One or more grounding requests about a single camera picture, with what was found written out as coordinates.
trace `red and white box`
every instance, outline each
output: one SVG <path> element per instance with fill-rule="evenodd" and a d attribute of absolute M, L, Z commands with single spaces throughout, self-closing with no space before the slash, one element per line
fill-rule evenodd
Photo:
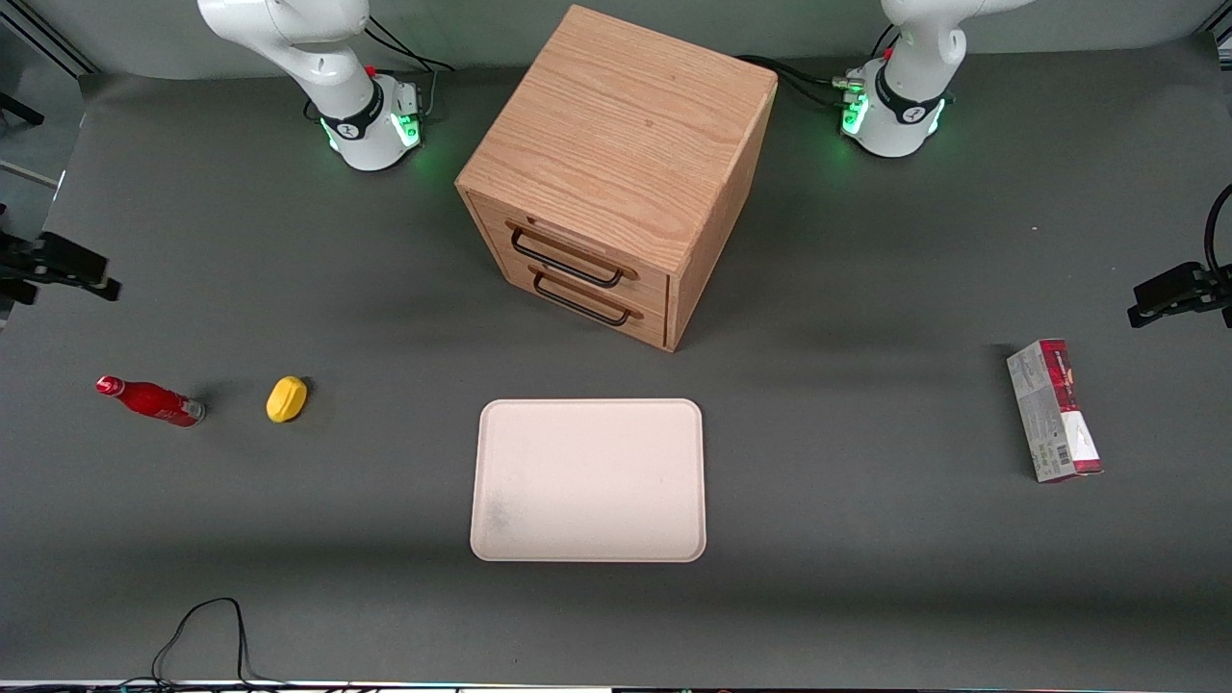
<path fill-rule="evenodd" d="M 1040 483 L 1104 471 L 1074 398 L 1064 339 L 1041 339 L 1007 359 Z"/>

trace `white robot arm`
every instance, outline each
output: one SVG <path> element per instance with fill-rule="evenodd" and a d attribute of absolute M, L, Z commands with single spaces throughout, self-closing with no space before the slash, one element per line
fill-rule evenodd
<path fill-rule="evenodd" d="M 388 168 L 419 144 L 414 85 L 370 76 L 346 46 L 312 46 L 361 33 L 368 0 L 197 0 L 197 7 L 214 33 L 294 78 L 320 111 L 330 146 L 352 168 Z"/>
<path fill-rule="evenodd" d="M 958 23 L 1034 1 L 881 0 L 902 36 L 888 60 L 876 58 L 848 72 L 864 89 L 853 92 L 843 132 L 880 157 L 914 153 L 936 131 L 945 89 L 967 57 L 967 35 Z"/>

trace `red bottle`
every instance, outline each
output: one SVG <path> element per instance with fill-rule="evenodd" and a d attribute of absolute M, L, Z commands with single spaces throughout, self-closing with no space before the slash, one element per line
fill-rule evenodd
<path fill-rule="evenodd" d="M 192 428 L 206 418 L 205 404 L 153 382 L 124 382 L 118 377 L 105 375 L 94 386 L 99 392 L 120 400 L 138 414 L 163 419 L 171 425 Z"/>

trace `white tray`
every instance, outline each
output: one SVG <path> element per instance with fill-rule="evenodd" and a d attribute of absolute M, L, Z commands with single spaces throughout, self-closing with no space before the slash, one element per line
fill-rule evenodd
<path fill-rule="evenodd" d="M 479 417 L 471 550 L 485 561 L 689 562 L 706 549 L 689 400 L 498 400 Z"/>

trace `black cable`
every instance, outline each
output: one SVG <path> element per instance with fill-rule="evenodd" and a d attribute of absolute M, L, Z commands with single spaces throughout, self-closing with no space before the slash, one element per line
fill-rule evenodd
<path fill-rule="evenodd" d="M 775 60 L 772 58 L 764 58 L 761 55 L 737 55 L 736 59 L 737 60 L 744 60 L 745 63 L 752 63 L 754 65 L 760 65 L 763 68 L 771 69 L 771 70 L 774 70 L 776 73 L 780 73 L 780 74 L 786 73 L 786 74 L 788 74 L 788 75 L 791 75 L 791 76 L 793 76 L 793 78 L 796 78 L 796 79 L 798 79 L 801 81 L 807 81 L 809 84 L 821 84 L 823 86 L 829 86 L 830 85 L 830 80 L 828 80 L 828 79 L 816 78 L 816 76 L 813 76 L 813 75 L 811 75 L 808 73 L 803 73 L 801 70 L 797 70 L 796 68 L 793 68 L 793 67 L 791 67 L 791 65 L 788 65 L 786 63 L 780 63 L 779 60 Z"/>
<path fill-rule="evenodd" d="M 1215 259 L 1215 227 L 1220 222 L 1220 212 L 1223 211 L 1223 203 L 1232 197 L 1232 185 L 1223 189 L 1220 196 L 1215 199 L 1215 206 L 1211 207 L 1211 213 L 1206 216 L 1206 236 L 1202 239 L 1202 250 L 1206 253 L 1206 264 L 1210 266 L 1211 271 L 1215 273 L 1215 279 L 1220 282 L 1220 286 L 1228 289 L 1228 277 L 1225 276 L 1223 269 L 1220 266 L 1220 261 Z"/>
<path fill-rule="evenodd" d="M 881 42 L 885 41 L 886 37 L 890 36 L 890 32 L 892 31 L 894 31 L 894 25 L 887 26 L 886 31 L 881 32 L 881 36 L 877 37 L 877 42 L 872 44 L 872 51 L 869 53 L 870 58 L 877 57 L 877 49 L 881 48 Z"/>
<path fill-rule="evenodd" d="M 235 678 L 238 678 L 240 682 L 248 686 L 249 689 L 272 691 L 269 687 L 259 686 L 249 681 L 249 677 L 264 678 L 266 681 L 277 681 L 277 679 L 261 676 L 256 672 L 256 670 L 253 668 L 253 657 L 249 655 L 248 651 L 248 630 L 244 628 L 244 612 L 240 610 L 239 602 L 237 602 L 230 597 L 216 597 L 213 599 L 207 599 L 197 604 L 196 607 L 192 607 L 191 609 L 188 609 L 188 613 L 184 614 L 184 618 L 180 619 L 180 625 L 175 628 L 175 635 L 172 635 L 171 639 L 166 641 L 166 645 L 163 645 L 163 649 L 159 650 L 158 654 L 154 655 L 154 658 L 150 661 L 149 678 L 154 681 L 154 683 L 159 688 L 166 689 L 175 686 L 171 681 L 169 681 L 163 676 L 163 665 L 166 661 L 166 656 L 171 652 L 171 649 L 175 647 L 175 644 L 180 640 L 180 636 L 184 635 L 184 626 L 188 624 L 188 620 L 192 618 L 192 614 L 197 613 L 198 609 L 208 607 L 209 604 L 217 604 L 218 602 L 227 602 L 235 609 L 235 625 L 239 633 L 239 646 L 235 650 Z M 244 675 L 245 668 L 248 670 L 249 676 Z M 139 679 L 129 679 L 129 681 L 139 681 Z"/>
<path fill-rule="evenodd" d="M 372 33 L 371 28 L 365 28 L 363 33 L 368 35 L 368 38 L 371 38 L 372 41 L 376 41 L 381 46 L 384 46 L 386 48 L 393 51 L 394 53 L 398 53 L 399 55 L 407 55 L 408 58 L 413 58 L 415 60 L 419 60 L 419 64 L 424 67 L 424 72 L 432 72 L 432 67 L 428 64 L 426 59 L 420 58 L 418 55 L 411 55 L 407 51 L 403 51 L 402 48 L 398 48 L 393 43 L 389 43 L 388 41 L 381 38 L 379 36 L 377 36 L 375 33 Z"/>
<path fill-rule="evenodd" d="M 389 30 L 387 30 L 384 27 L 384 25 L 382 25 L 379 21 L 377 21 L 376 17 L 370 17 L 370 18 L 372 20 L 372 25 L 373 26 L 376 26 L 377 28 L 379 28 L 382 33 L 384 33 L 386 36 L 388 36 L 394 43 L 397 43 L 411 58 L 415 58 L 416 60 L 423 60 L 423 62 L 432 63 L 434 65 L 440 65 L 440 67 L 450 70 L 451 73 L 452 72 L 457 72 L 457 70 L 453 69 L 453 65 L 451 65 L 448 63 L 442 63 L 440 60 L 434 60 L 431 58 L 420 57 L 414 51 L 411 51 L 405 43 L 403 43 L 402 41 L 399 41 L 398 37 L 394 36 L 392 31 L 389 31 Z"/>
<path fill-rule="evenodd" d="M 134 676 L 134 677 L 132 677 L 132 678 L 127 678 L 127 679 L 124 679 L 124 681 L 121 681 L 121 682 L 120 682 L 120 684 L 118 684 L 118 686 L 116 686 L 116 688 L 124 688 L 124 687 L 127 687 L 128 684 L 131 684 L 131 683 L 136 683 L 136 682 L 138 682 L 138 681 L 154 681 L 154 679 L 153 679 L 153 678 L 150 678 L 150 677 L 148 677 L 148 676 Z"/>
<path fill-rule="evenodd" d="M 399 41 L 398 37 L 394 36 L 392 31 L 389 31 L 388 28 L 386 28 L 384 25 L 382 25 L 379 21 L 377 21 L 376 17 L 370 16 L 368 21 L 372 22 L 372 26 L 379 28 L 382 33 L 384 33 L 386 36 L 388 36 L 391 41 L 393 41 L 394 43 L 398 44 L 398 48 L 394 48 L 393 46 L 391 46 L 391 44 L 386 43 L 384 41 L 382 41 L 377 35 L 372 33 L 370 30 L 363 30 L 365 33 L 367 33 L 370 37 L 372 37 L 375 41 L 377 41 L 378 43 L 381 43 L 386 48 L 389 48 L 391 51 L 397 51 L 398 53 L 402 53 L 403 55 L 407 55 L 408 58 L 414 58 L 414 59 L 419 60 L 420 64 L 423 64 L 424 68 L 428 69 L 428 72 L 432 72 L 432 68 L 429 68 L 428 63 L 431 63 L 434 65 L 440 65 L 440 67 L 450 70 L 451 73 L 456 72 L 456 69 L 453 68 L 453 65 L 451 65 L 448 63 L 442 63 L 440 60 L 434 60 L 431 58 L 424 58 L 423 55 L 420 55 L 420 54 L 415 53 L 414 51 L 411 51 L 410 48 L 408 48 L 405 43 L 403 43 L 402 41 Z"/>
<path fill-rule="evenodd" d="M 813 75 L 800 72 L 791 65 L 780 63 L 779 60 L 774 60 L 770 58 L 763 58 L 761 55 L 737 55 L 736 58 L 738 60 L 744 60 L 745 63 L 750 63 L 758 67 L 766 68 L 769 70 L 774 70 L 779 75 L 779 79 L 782 80 L 787 86 L 795 89 L 801 95 L 803 95 L 804 99 L 808 99 L 814 104 L 819 104 L 828 109 L 841 109 L 846 106 L 846 104 L 843 104 L 840 101 L 822 99 L 821 96 L 804 89 L 803 84 L 796 81 L 798 79 L 813 86 L 829 86 L 830 85 L 829 80 L 818 79 Z"/>

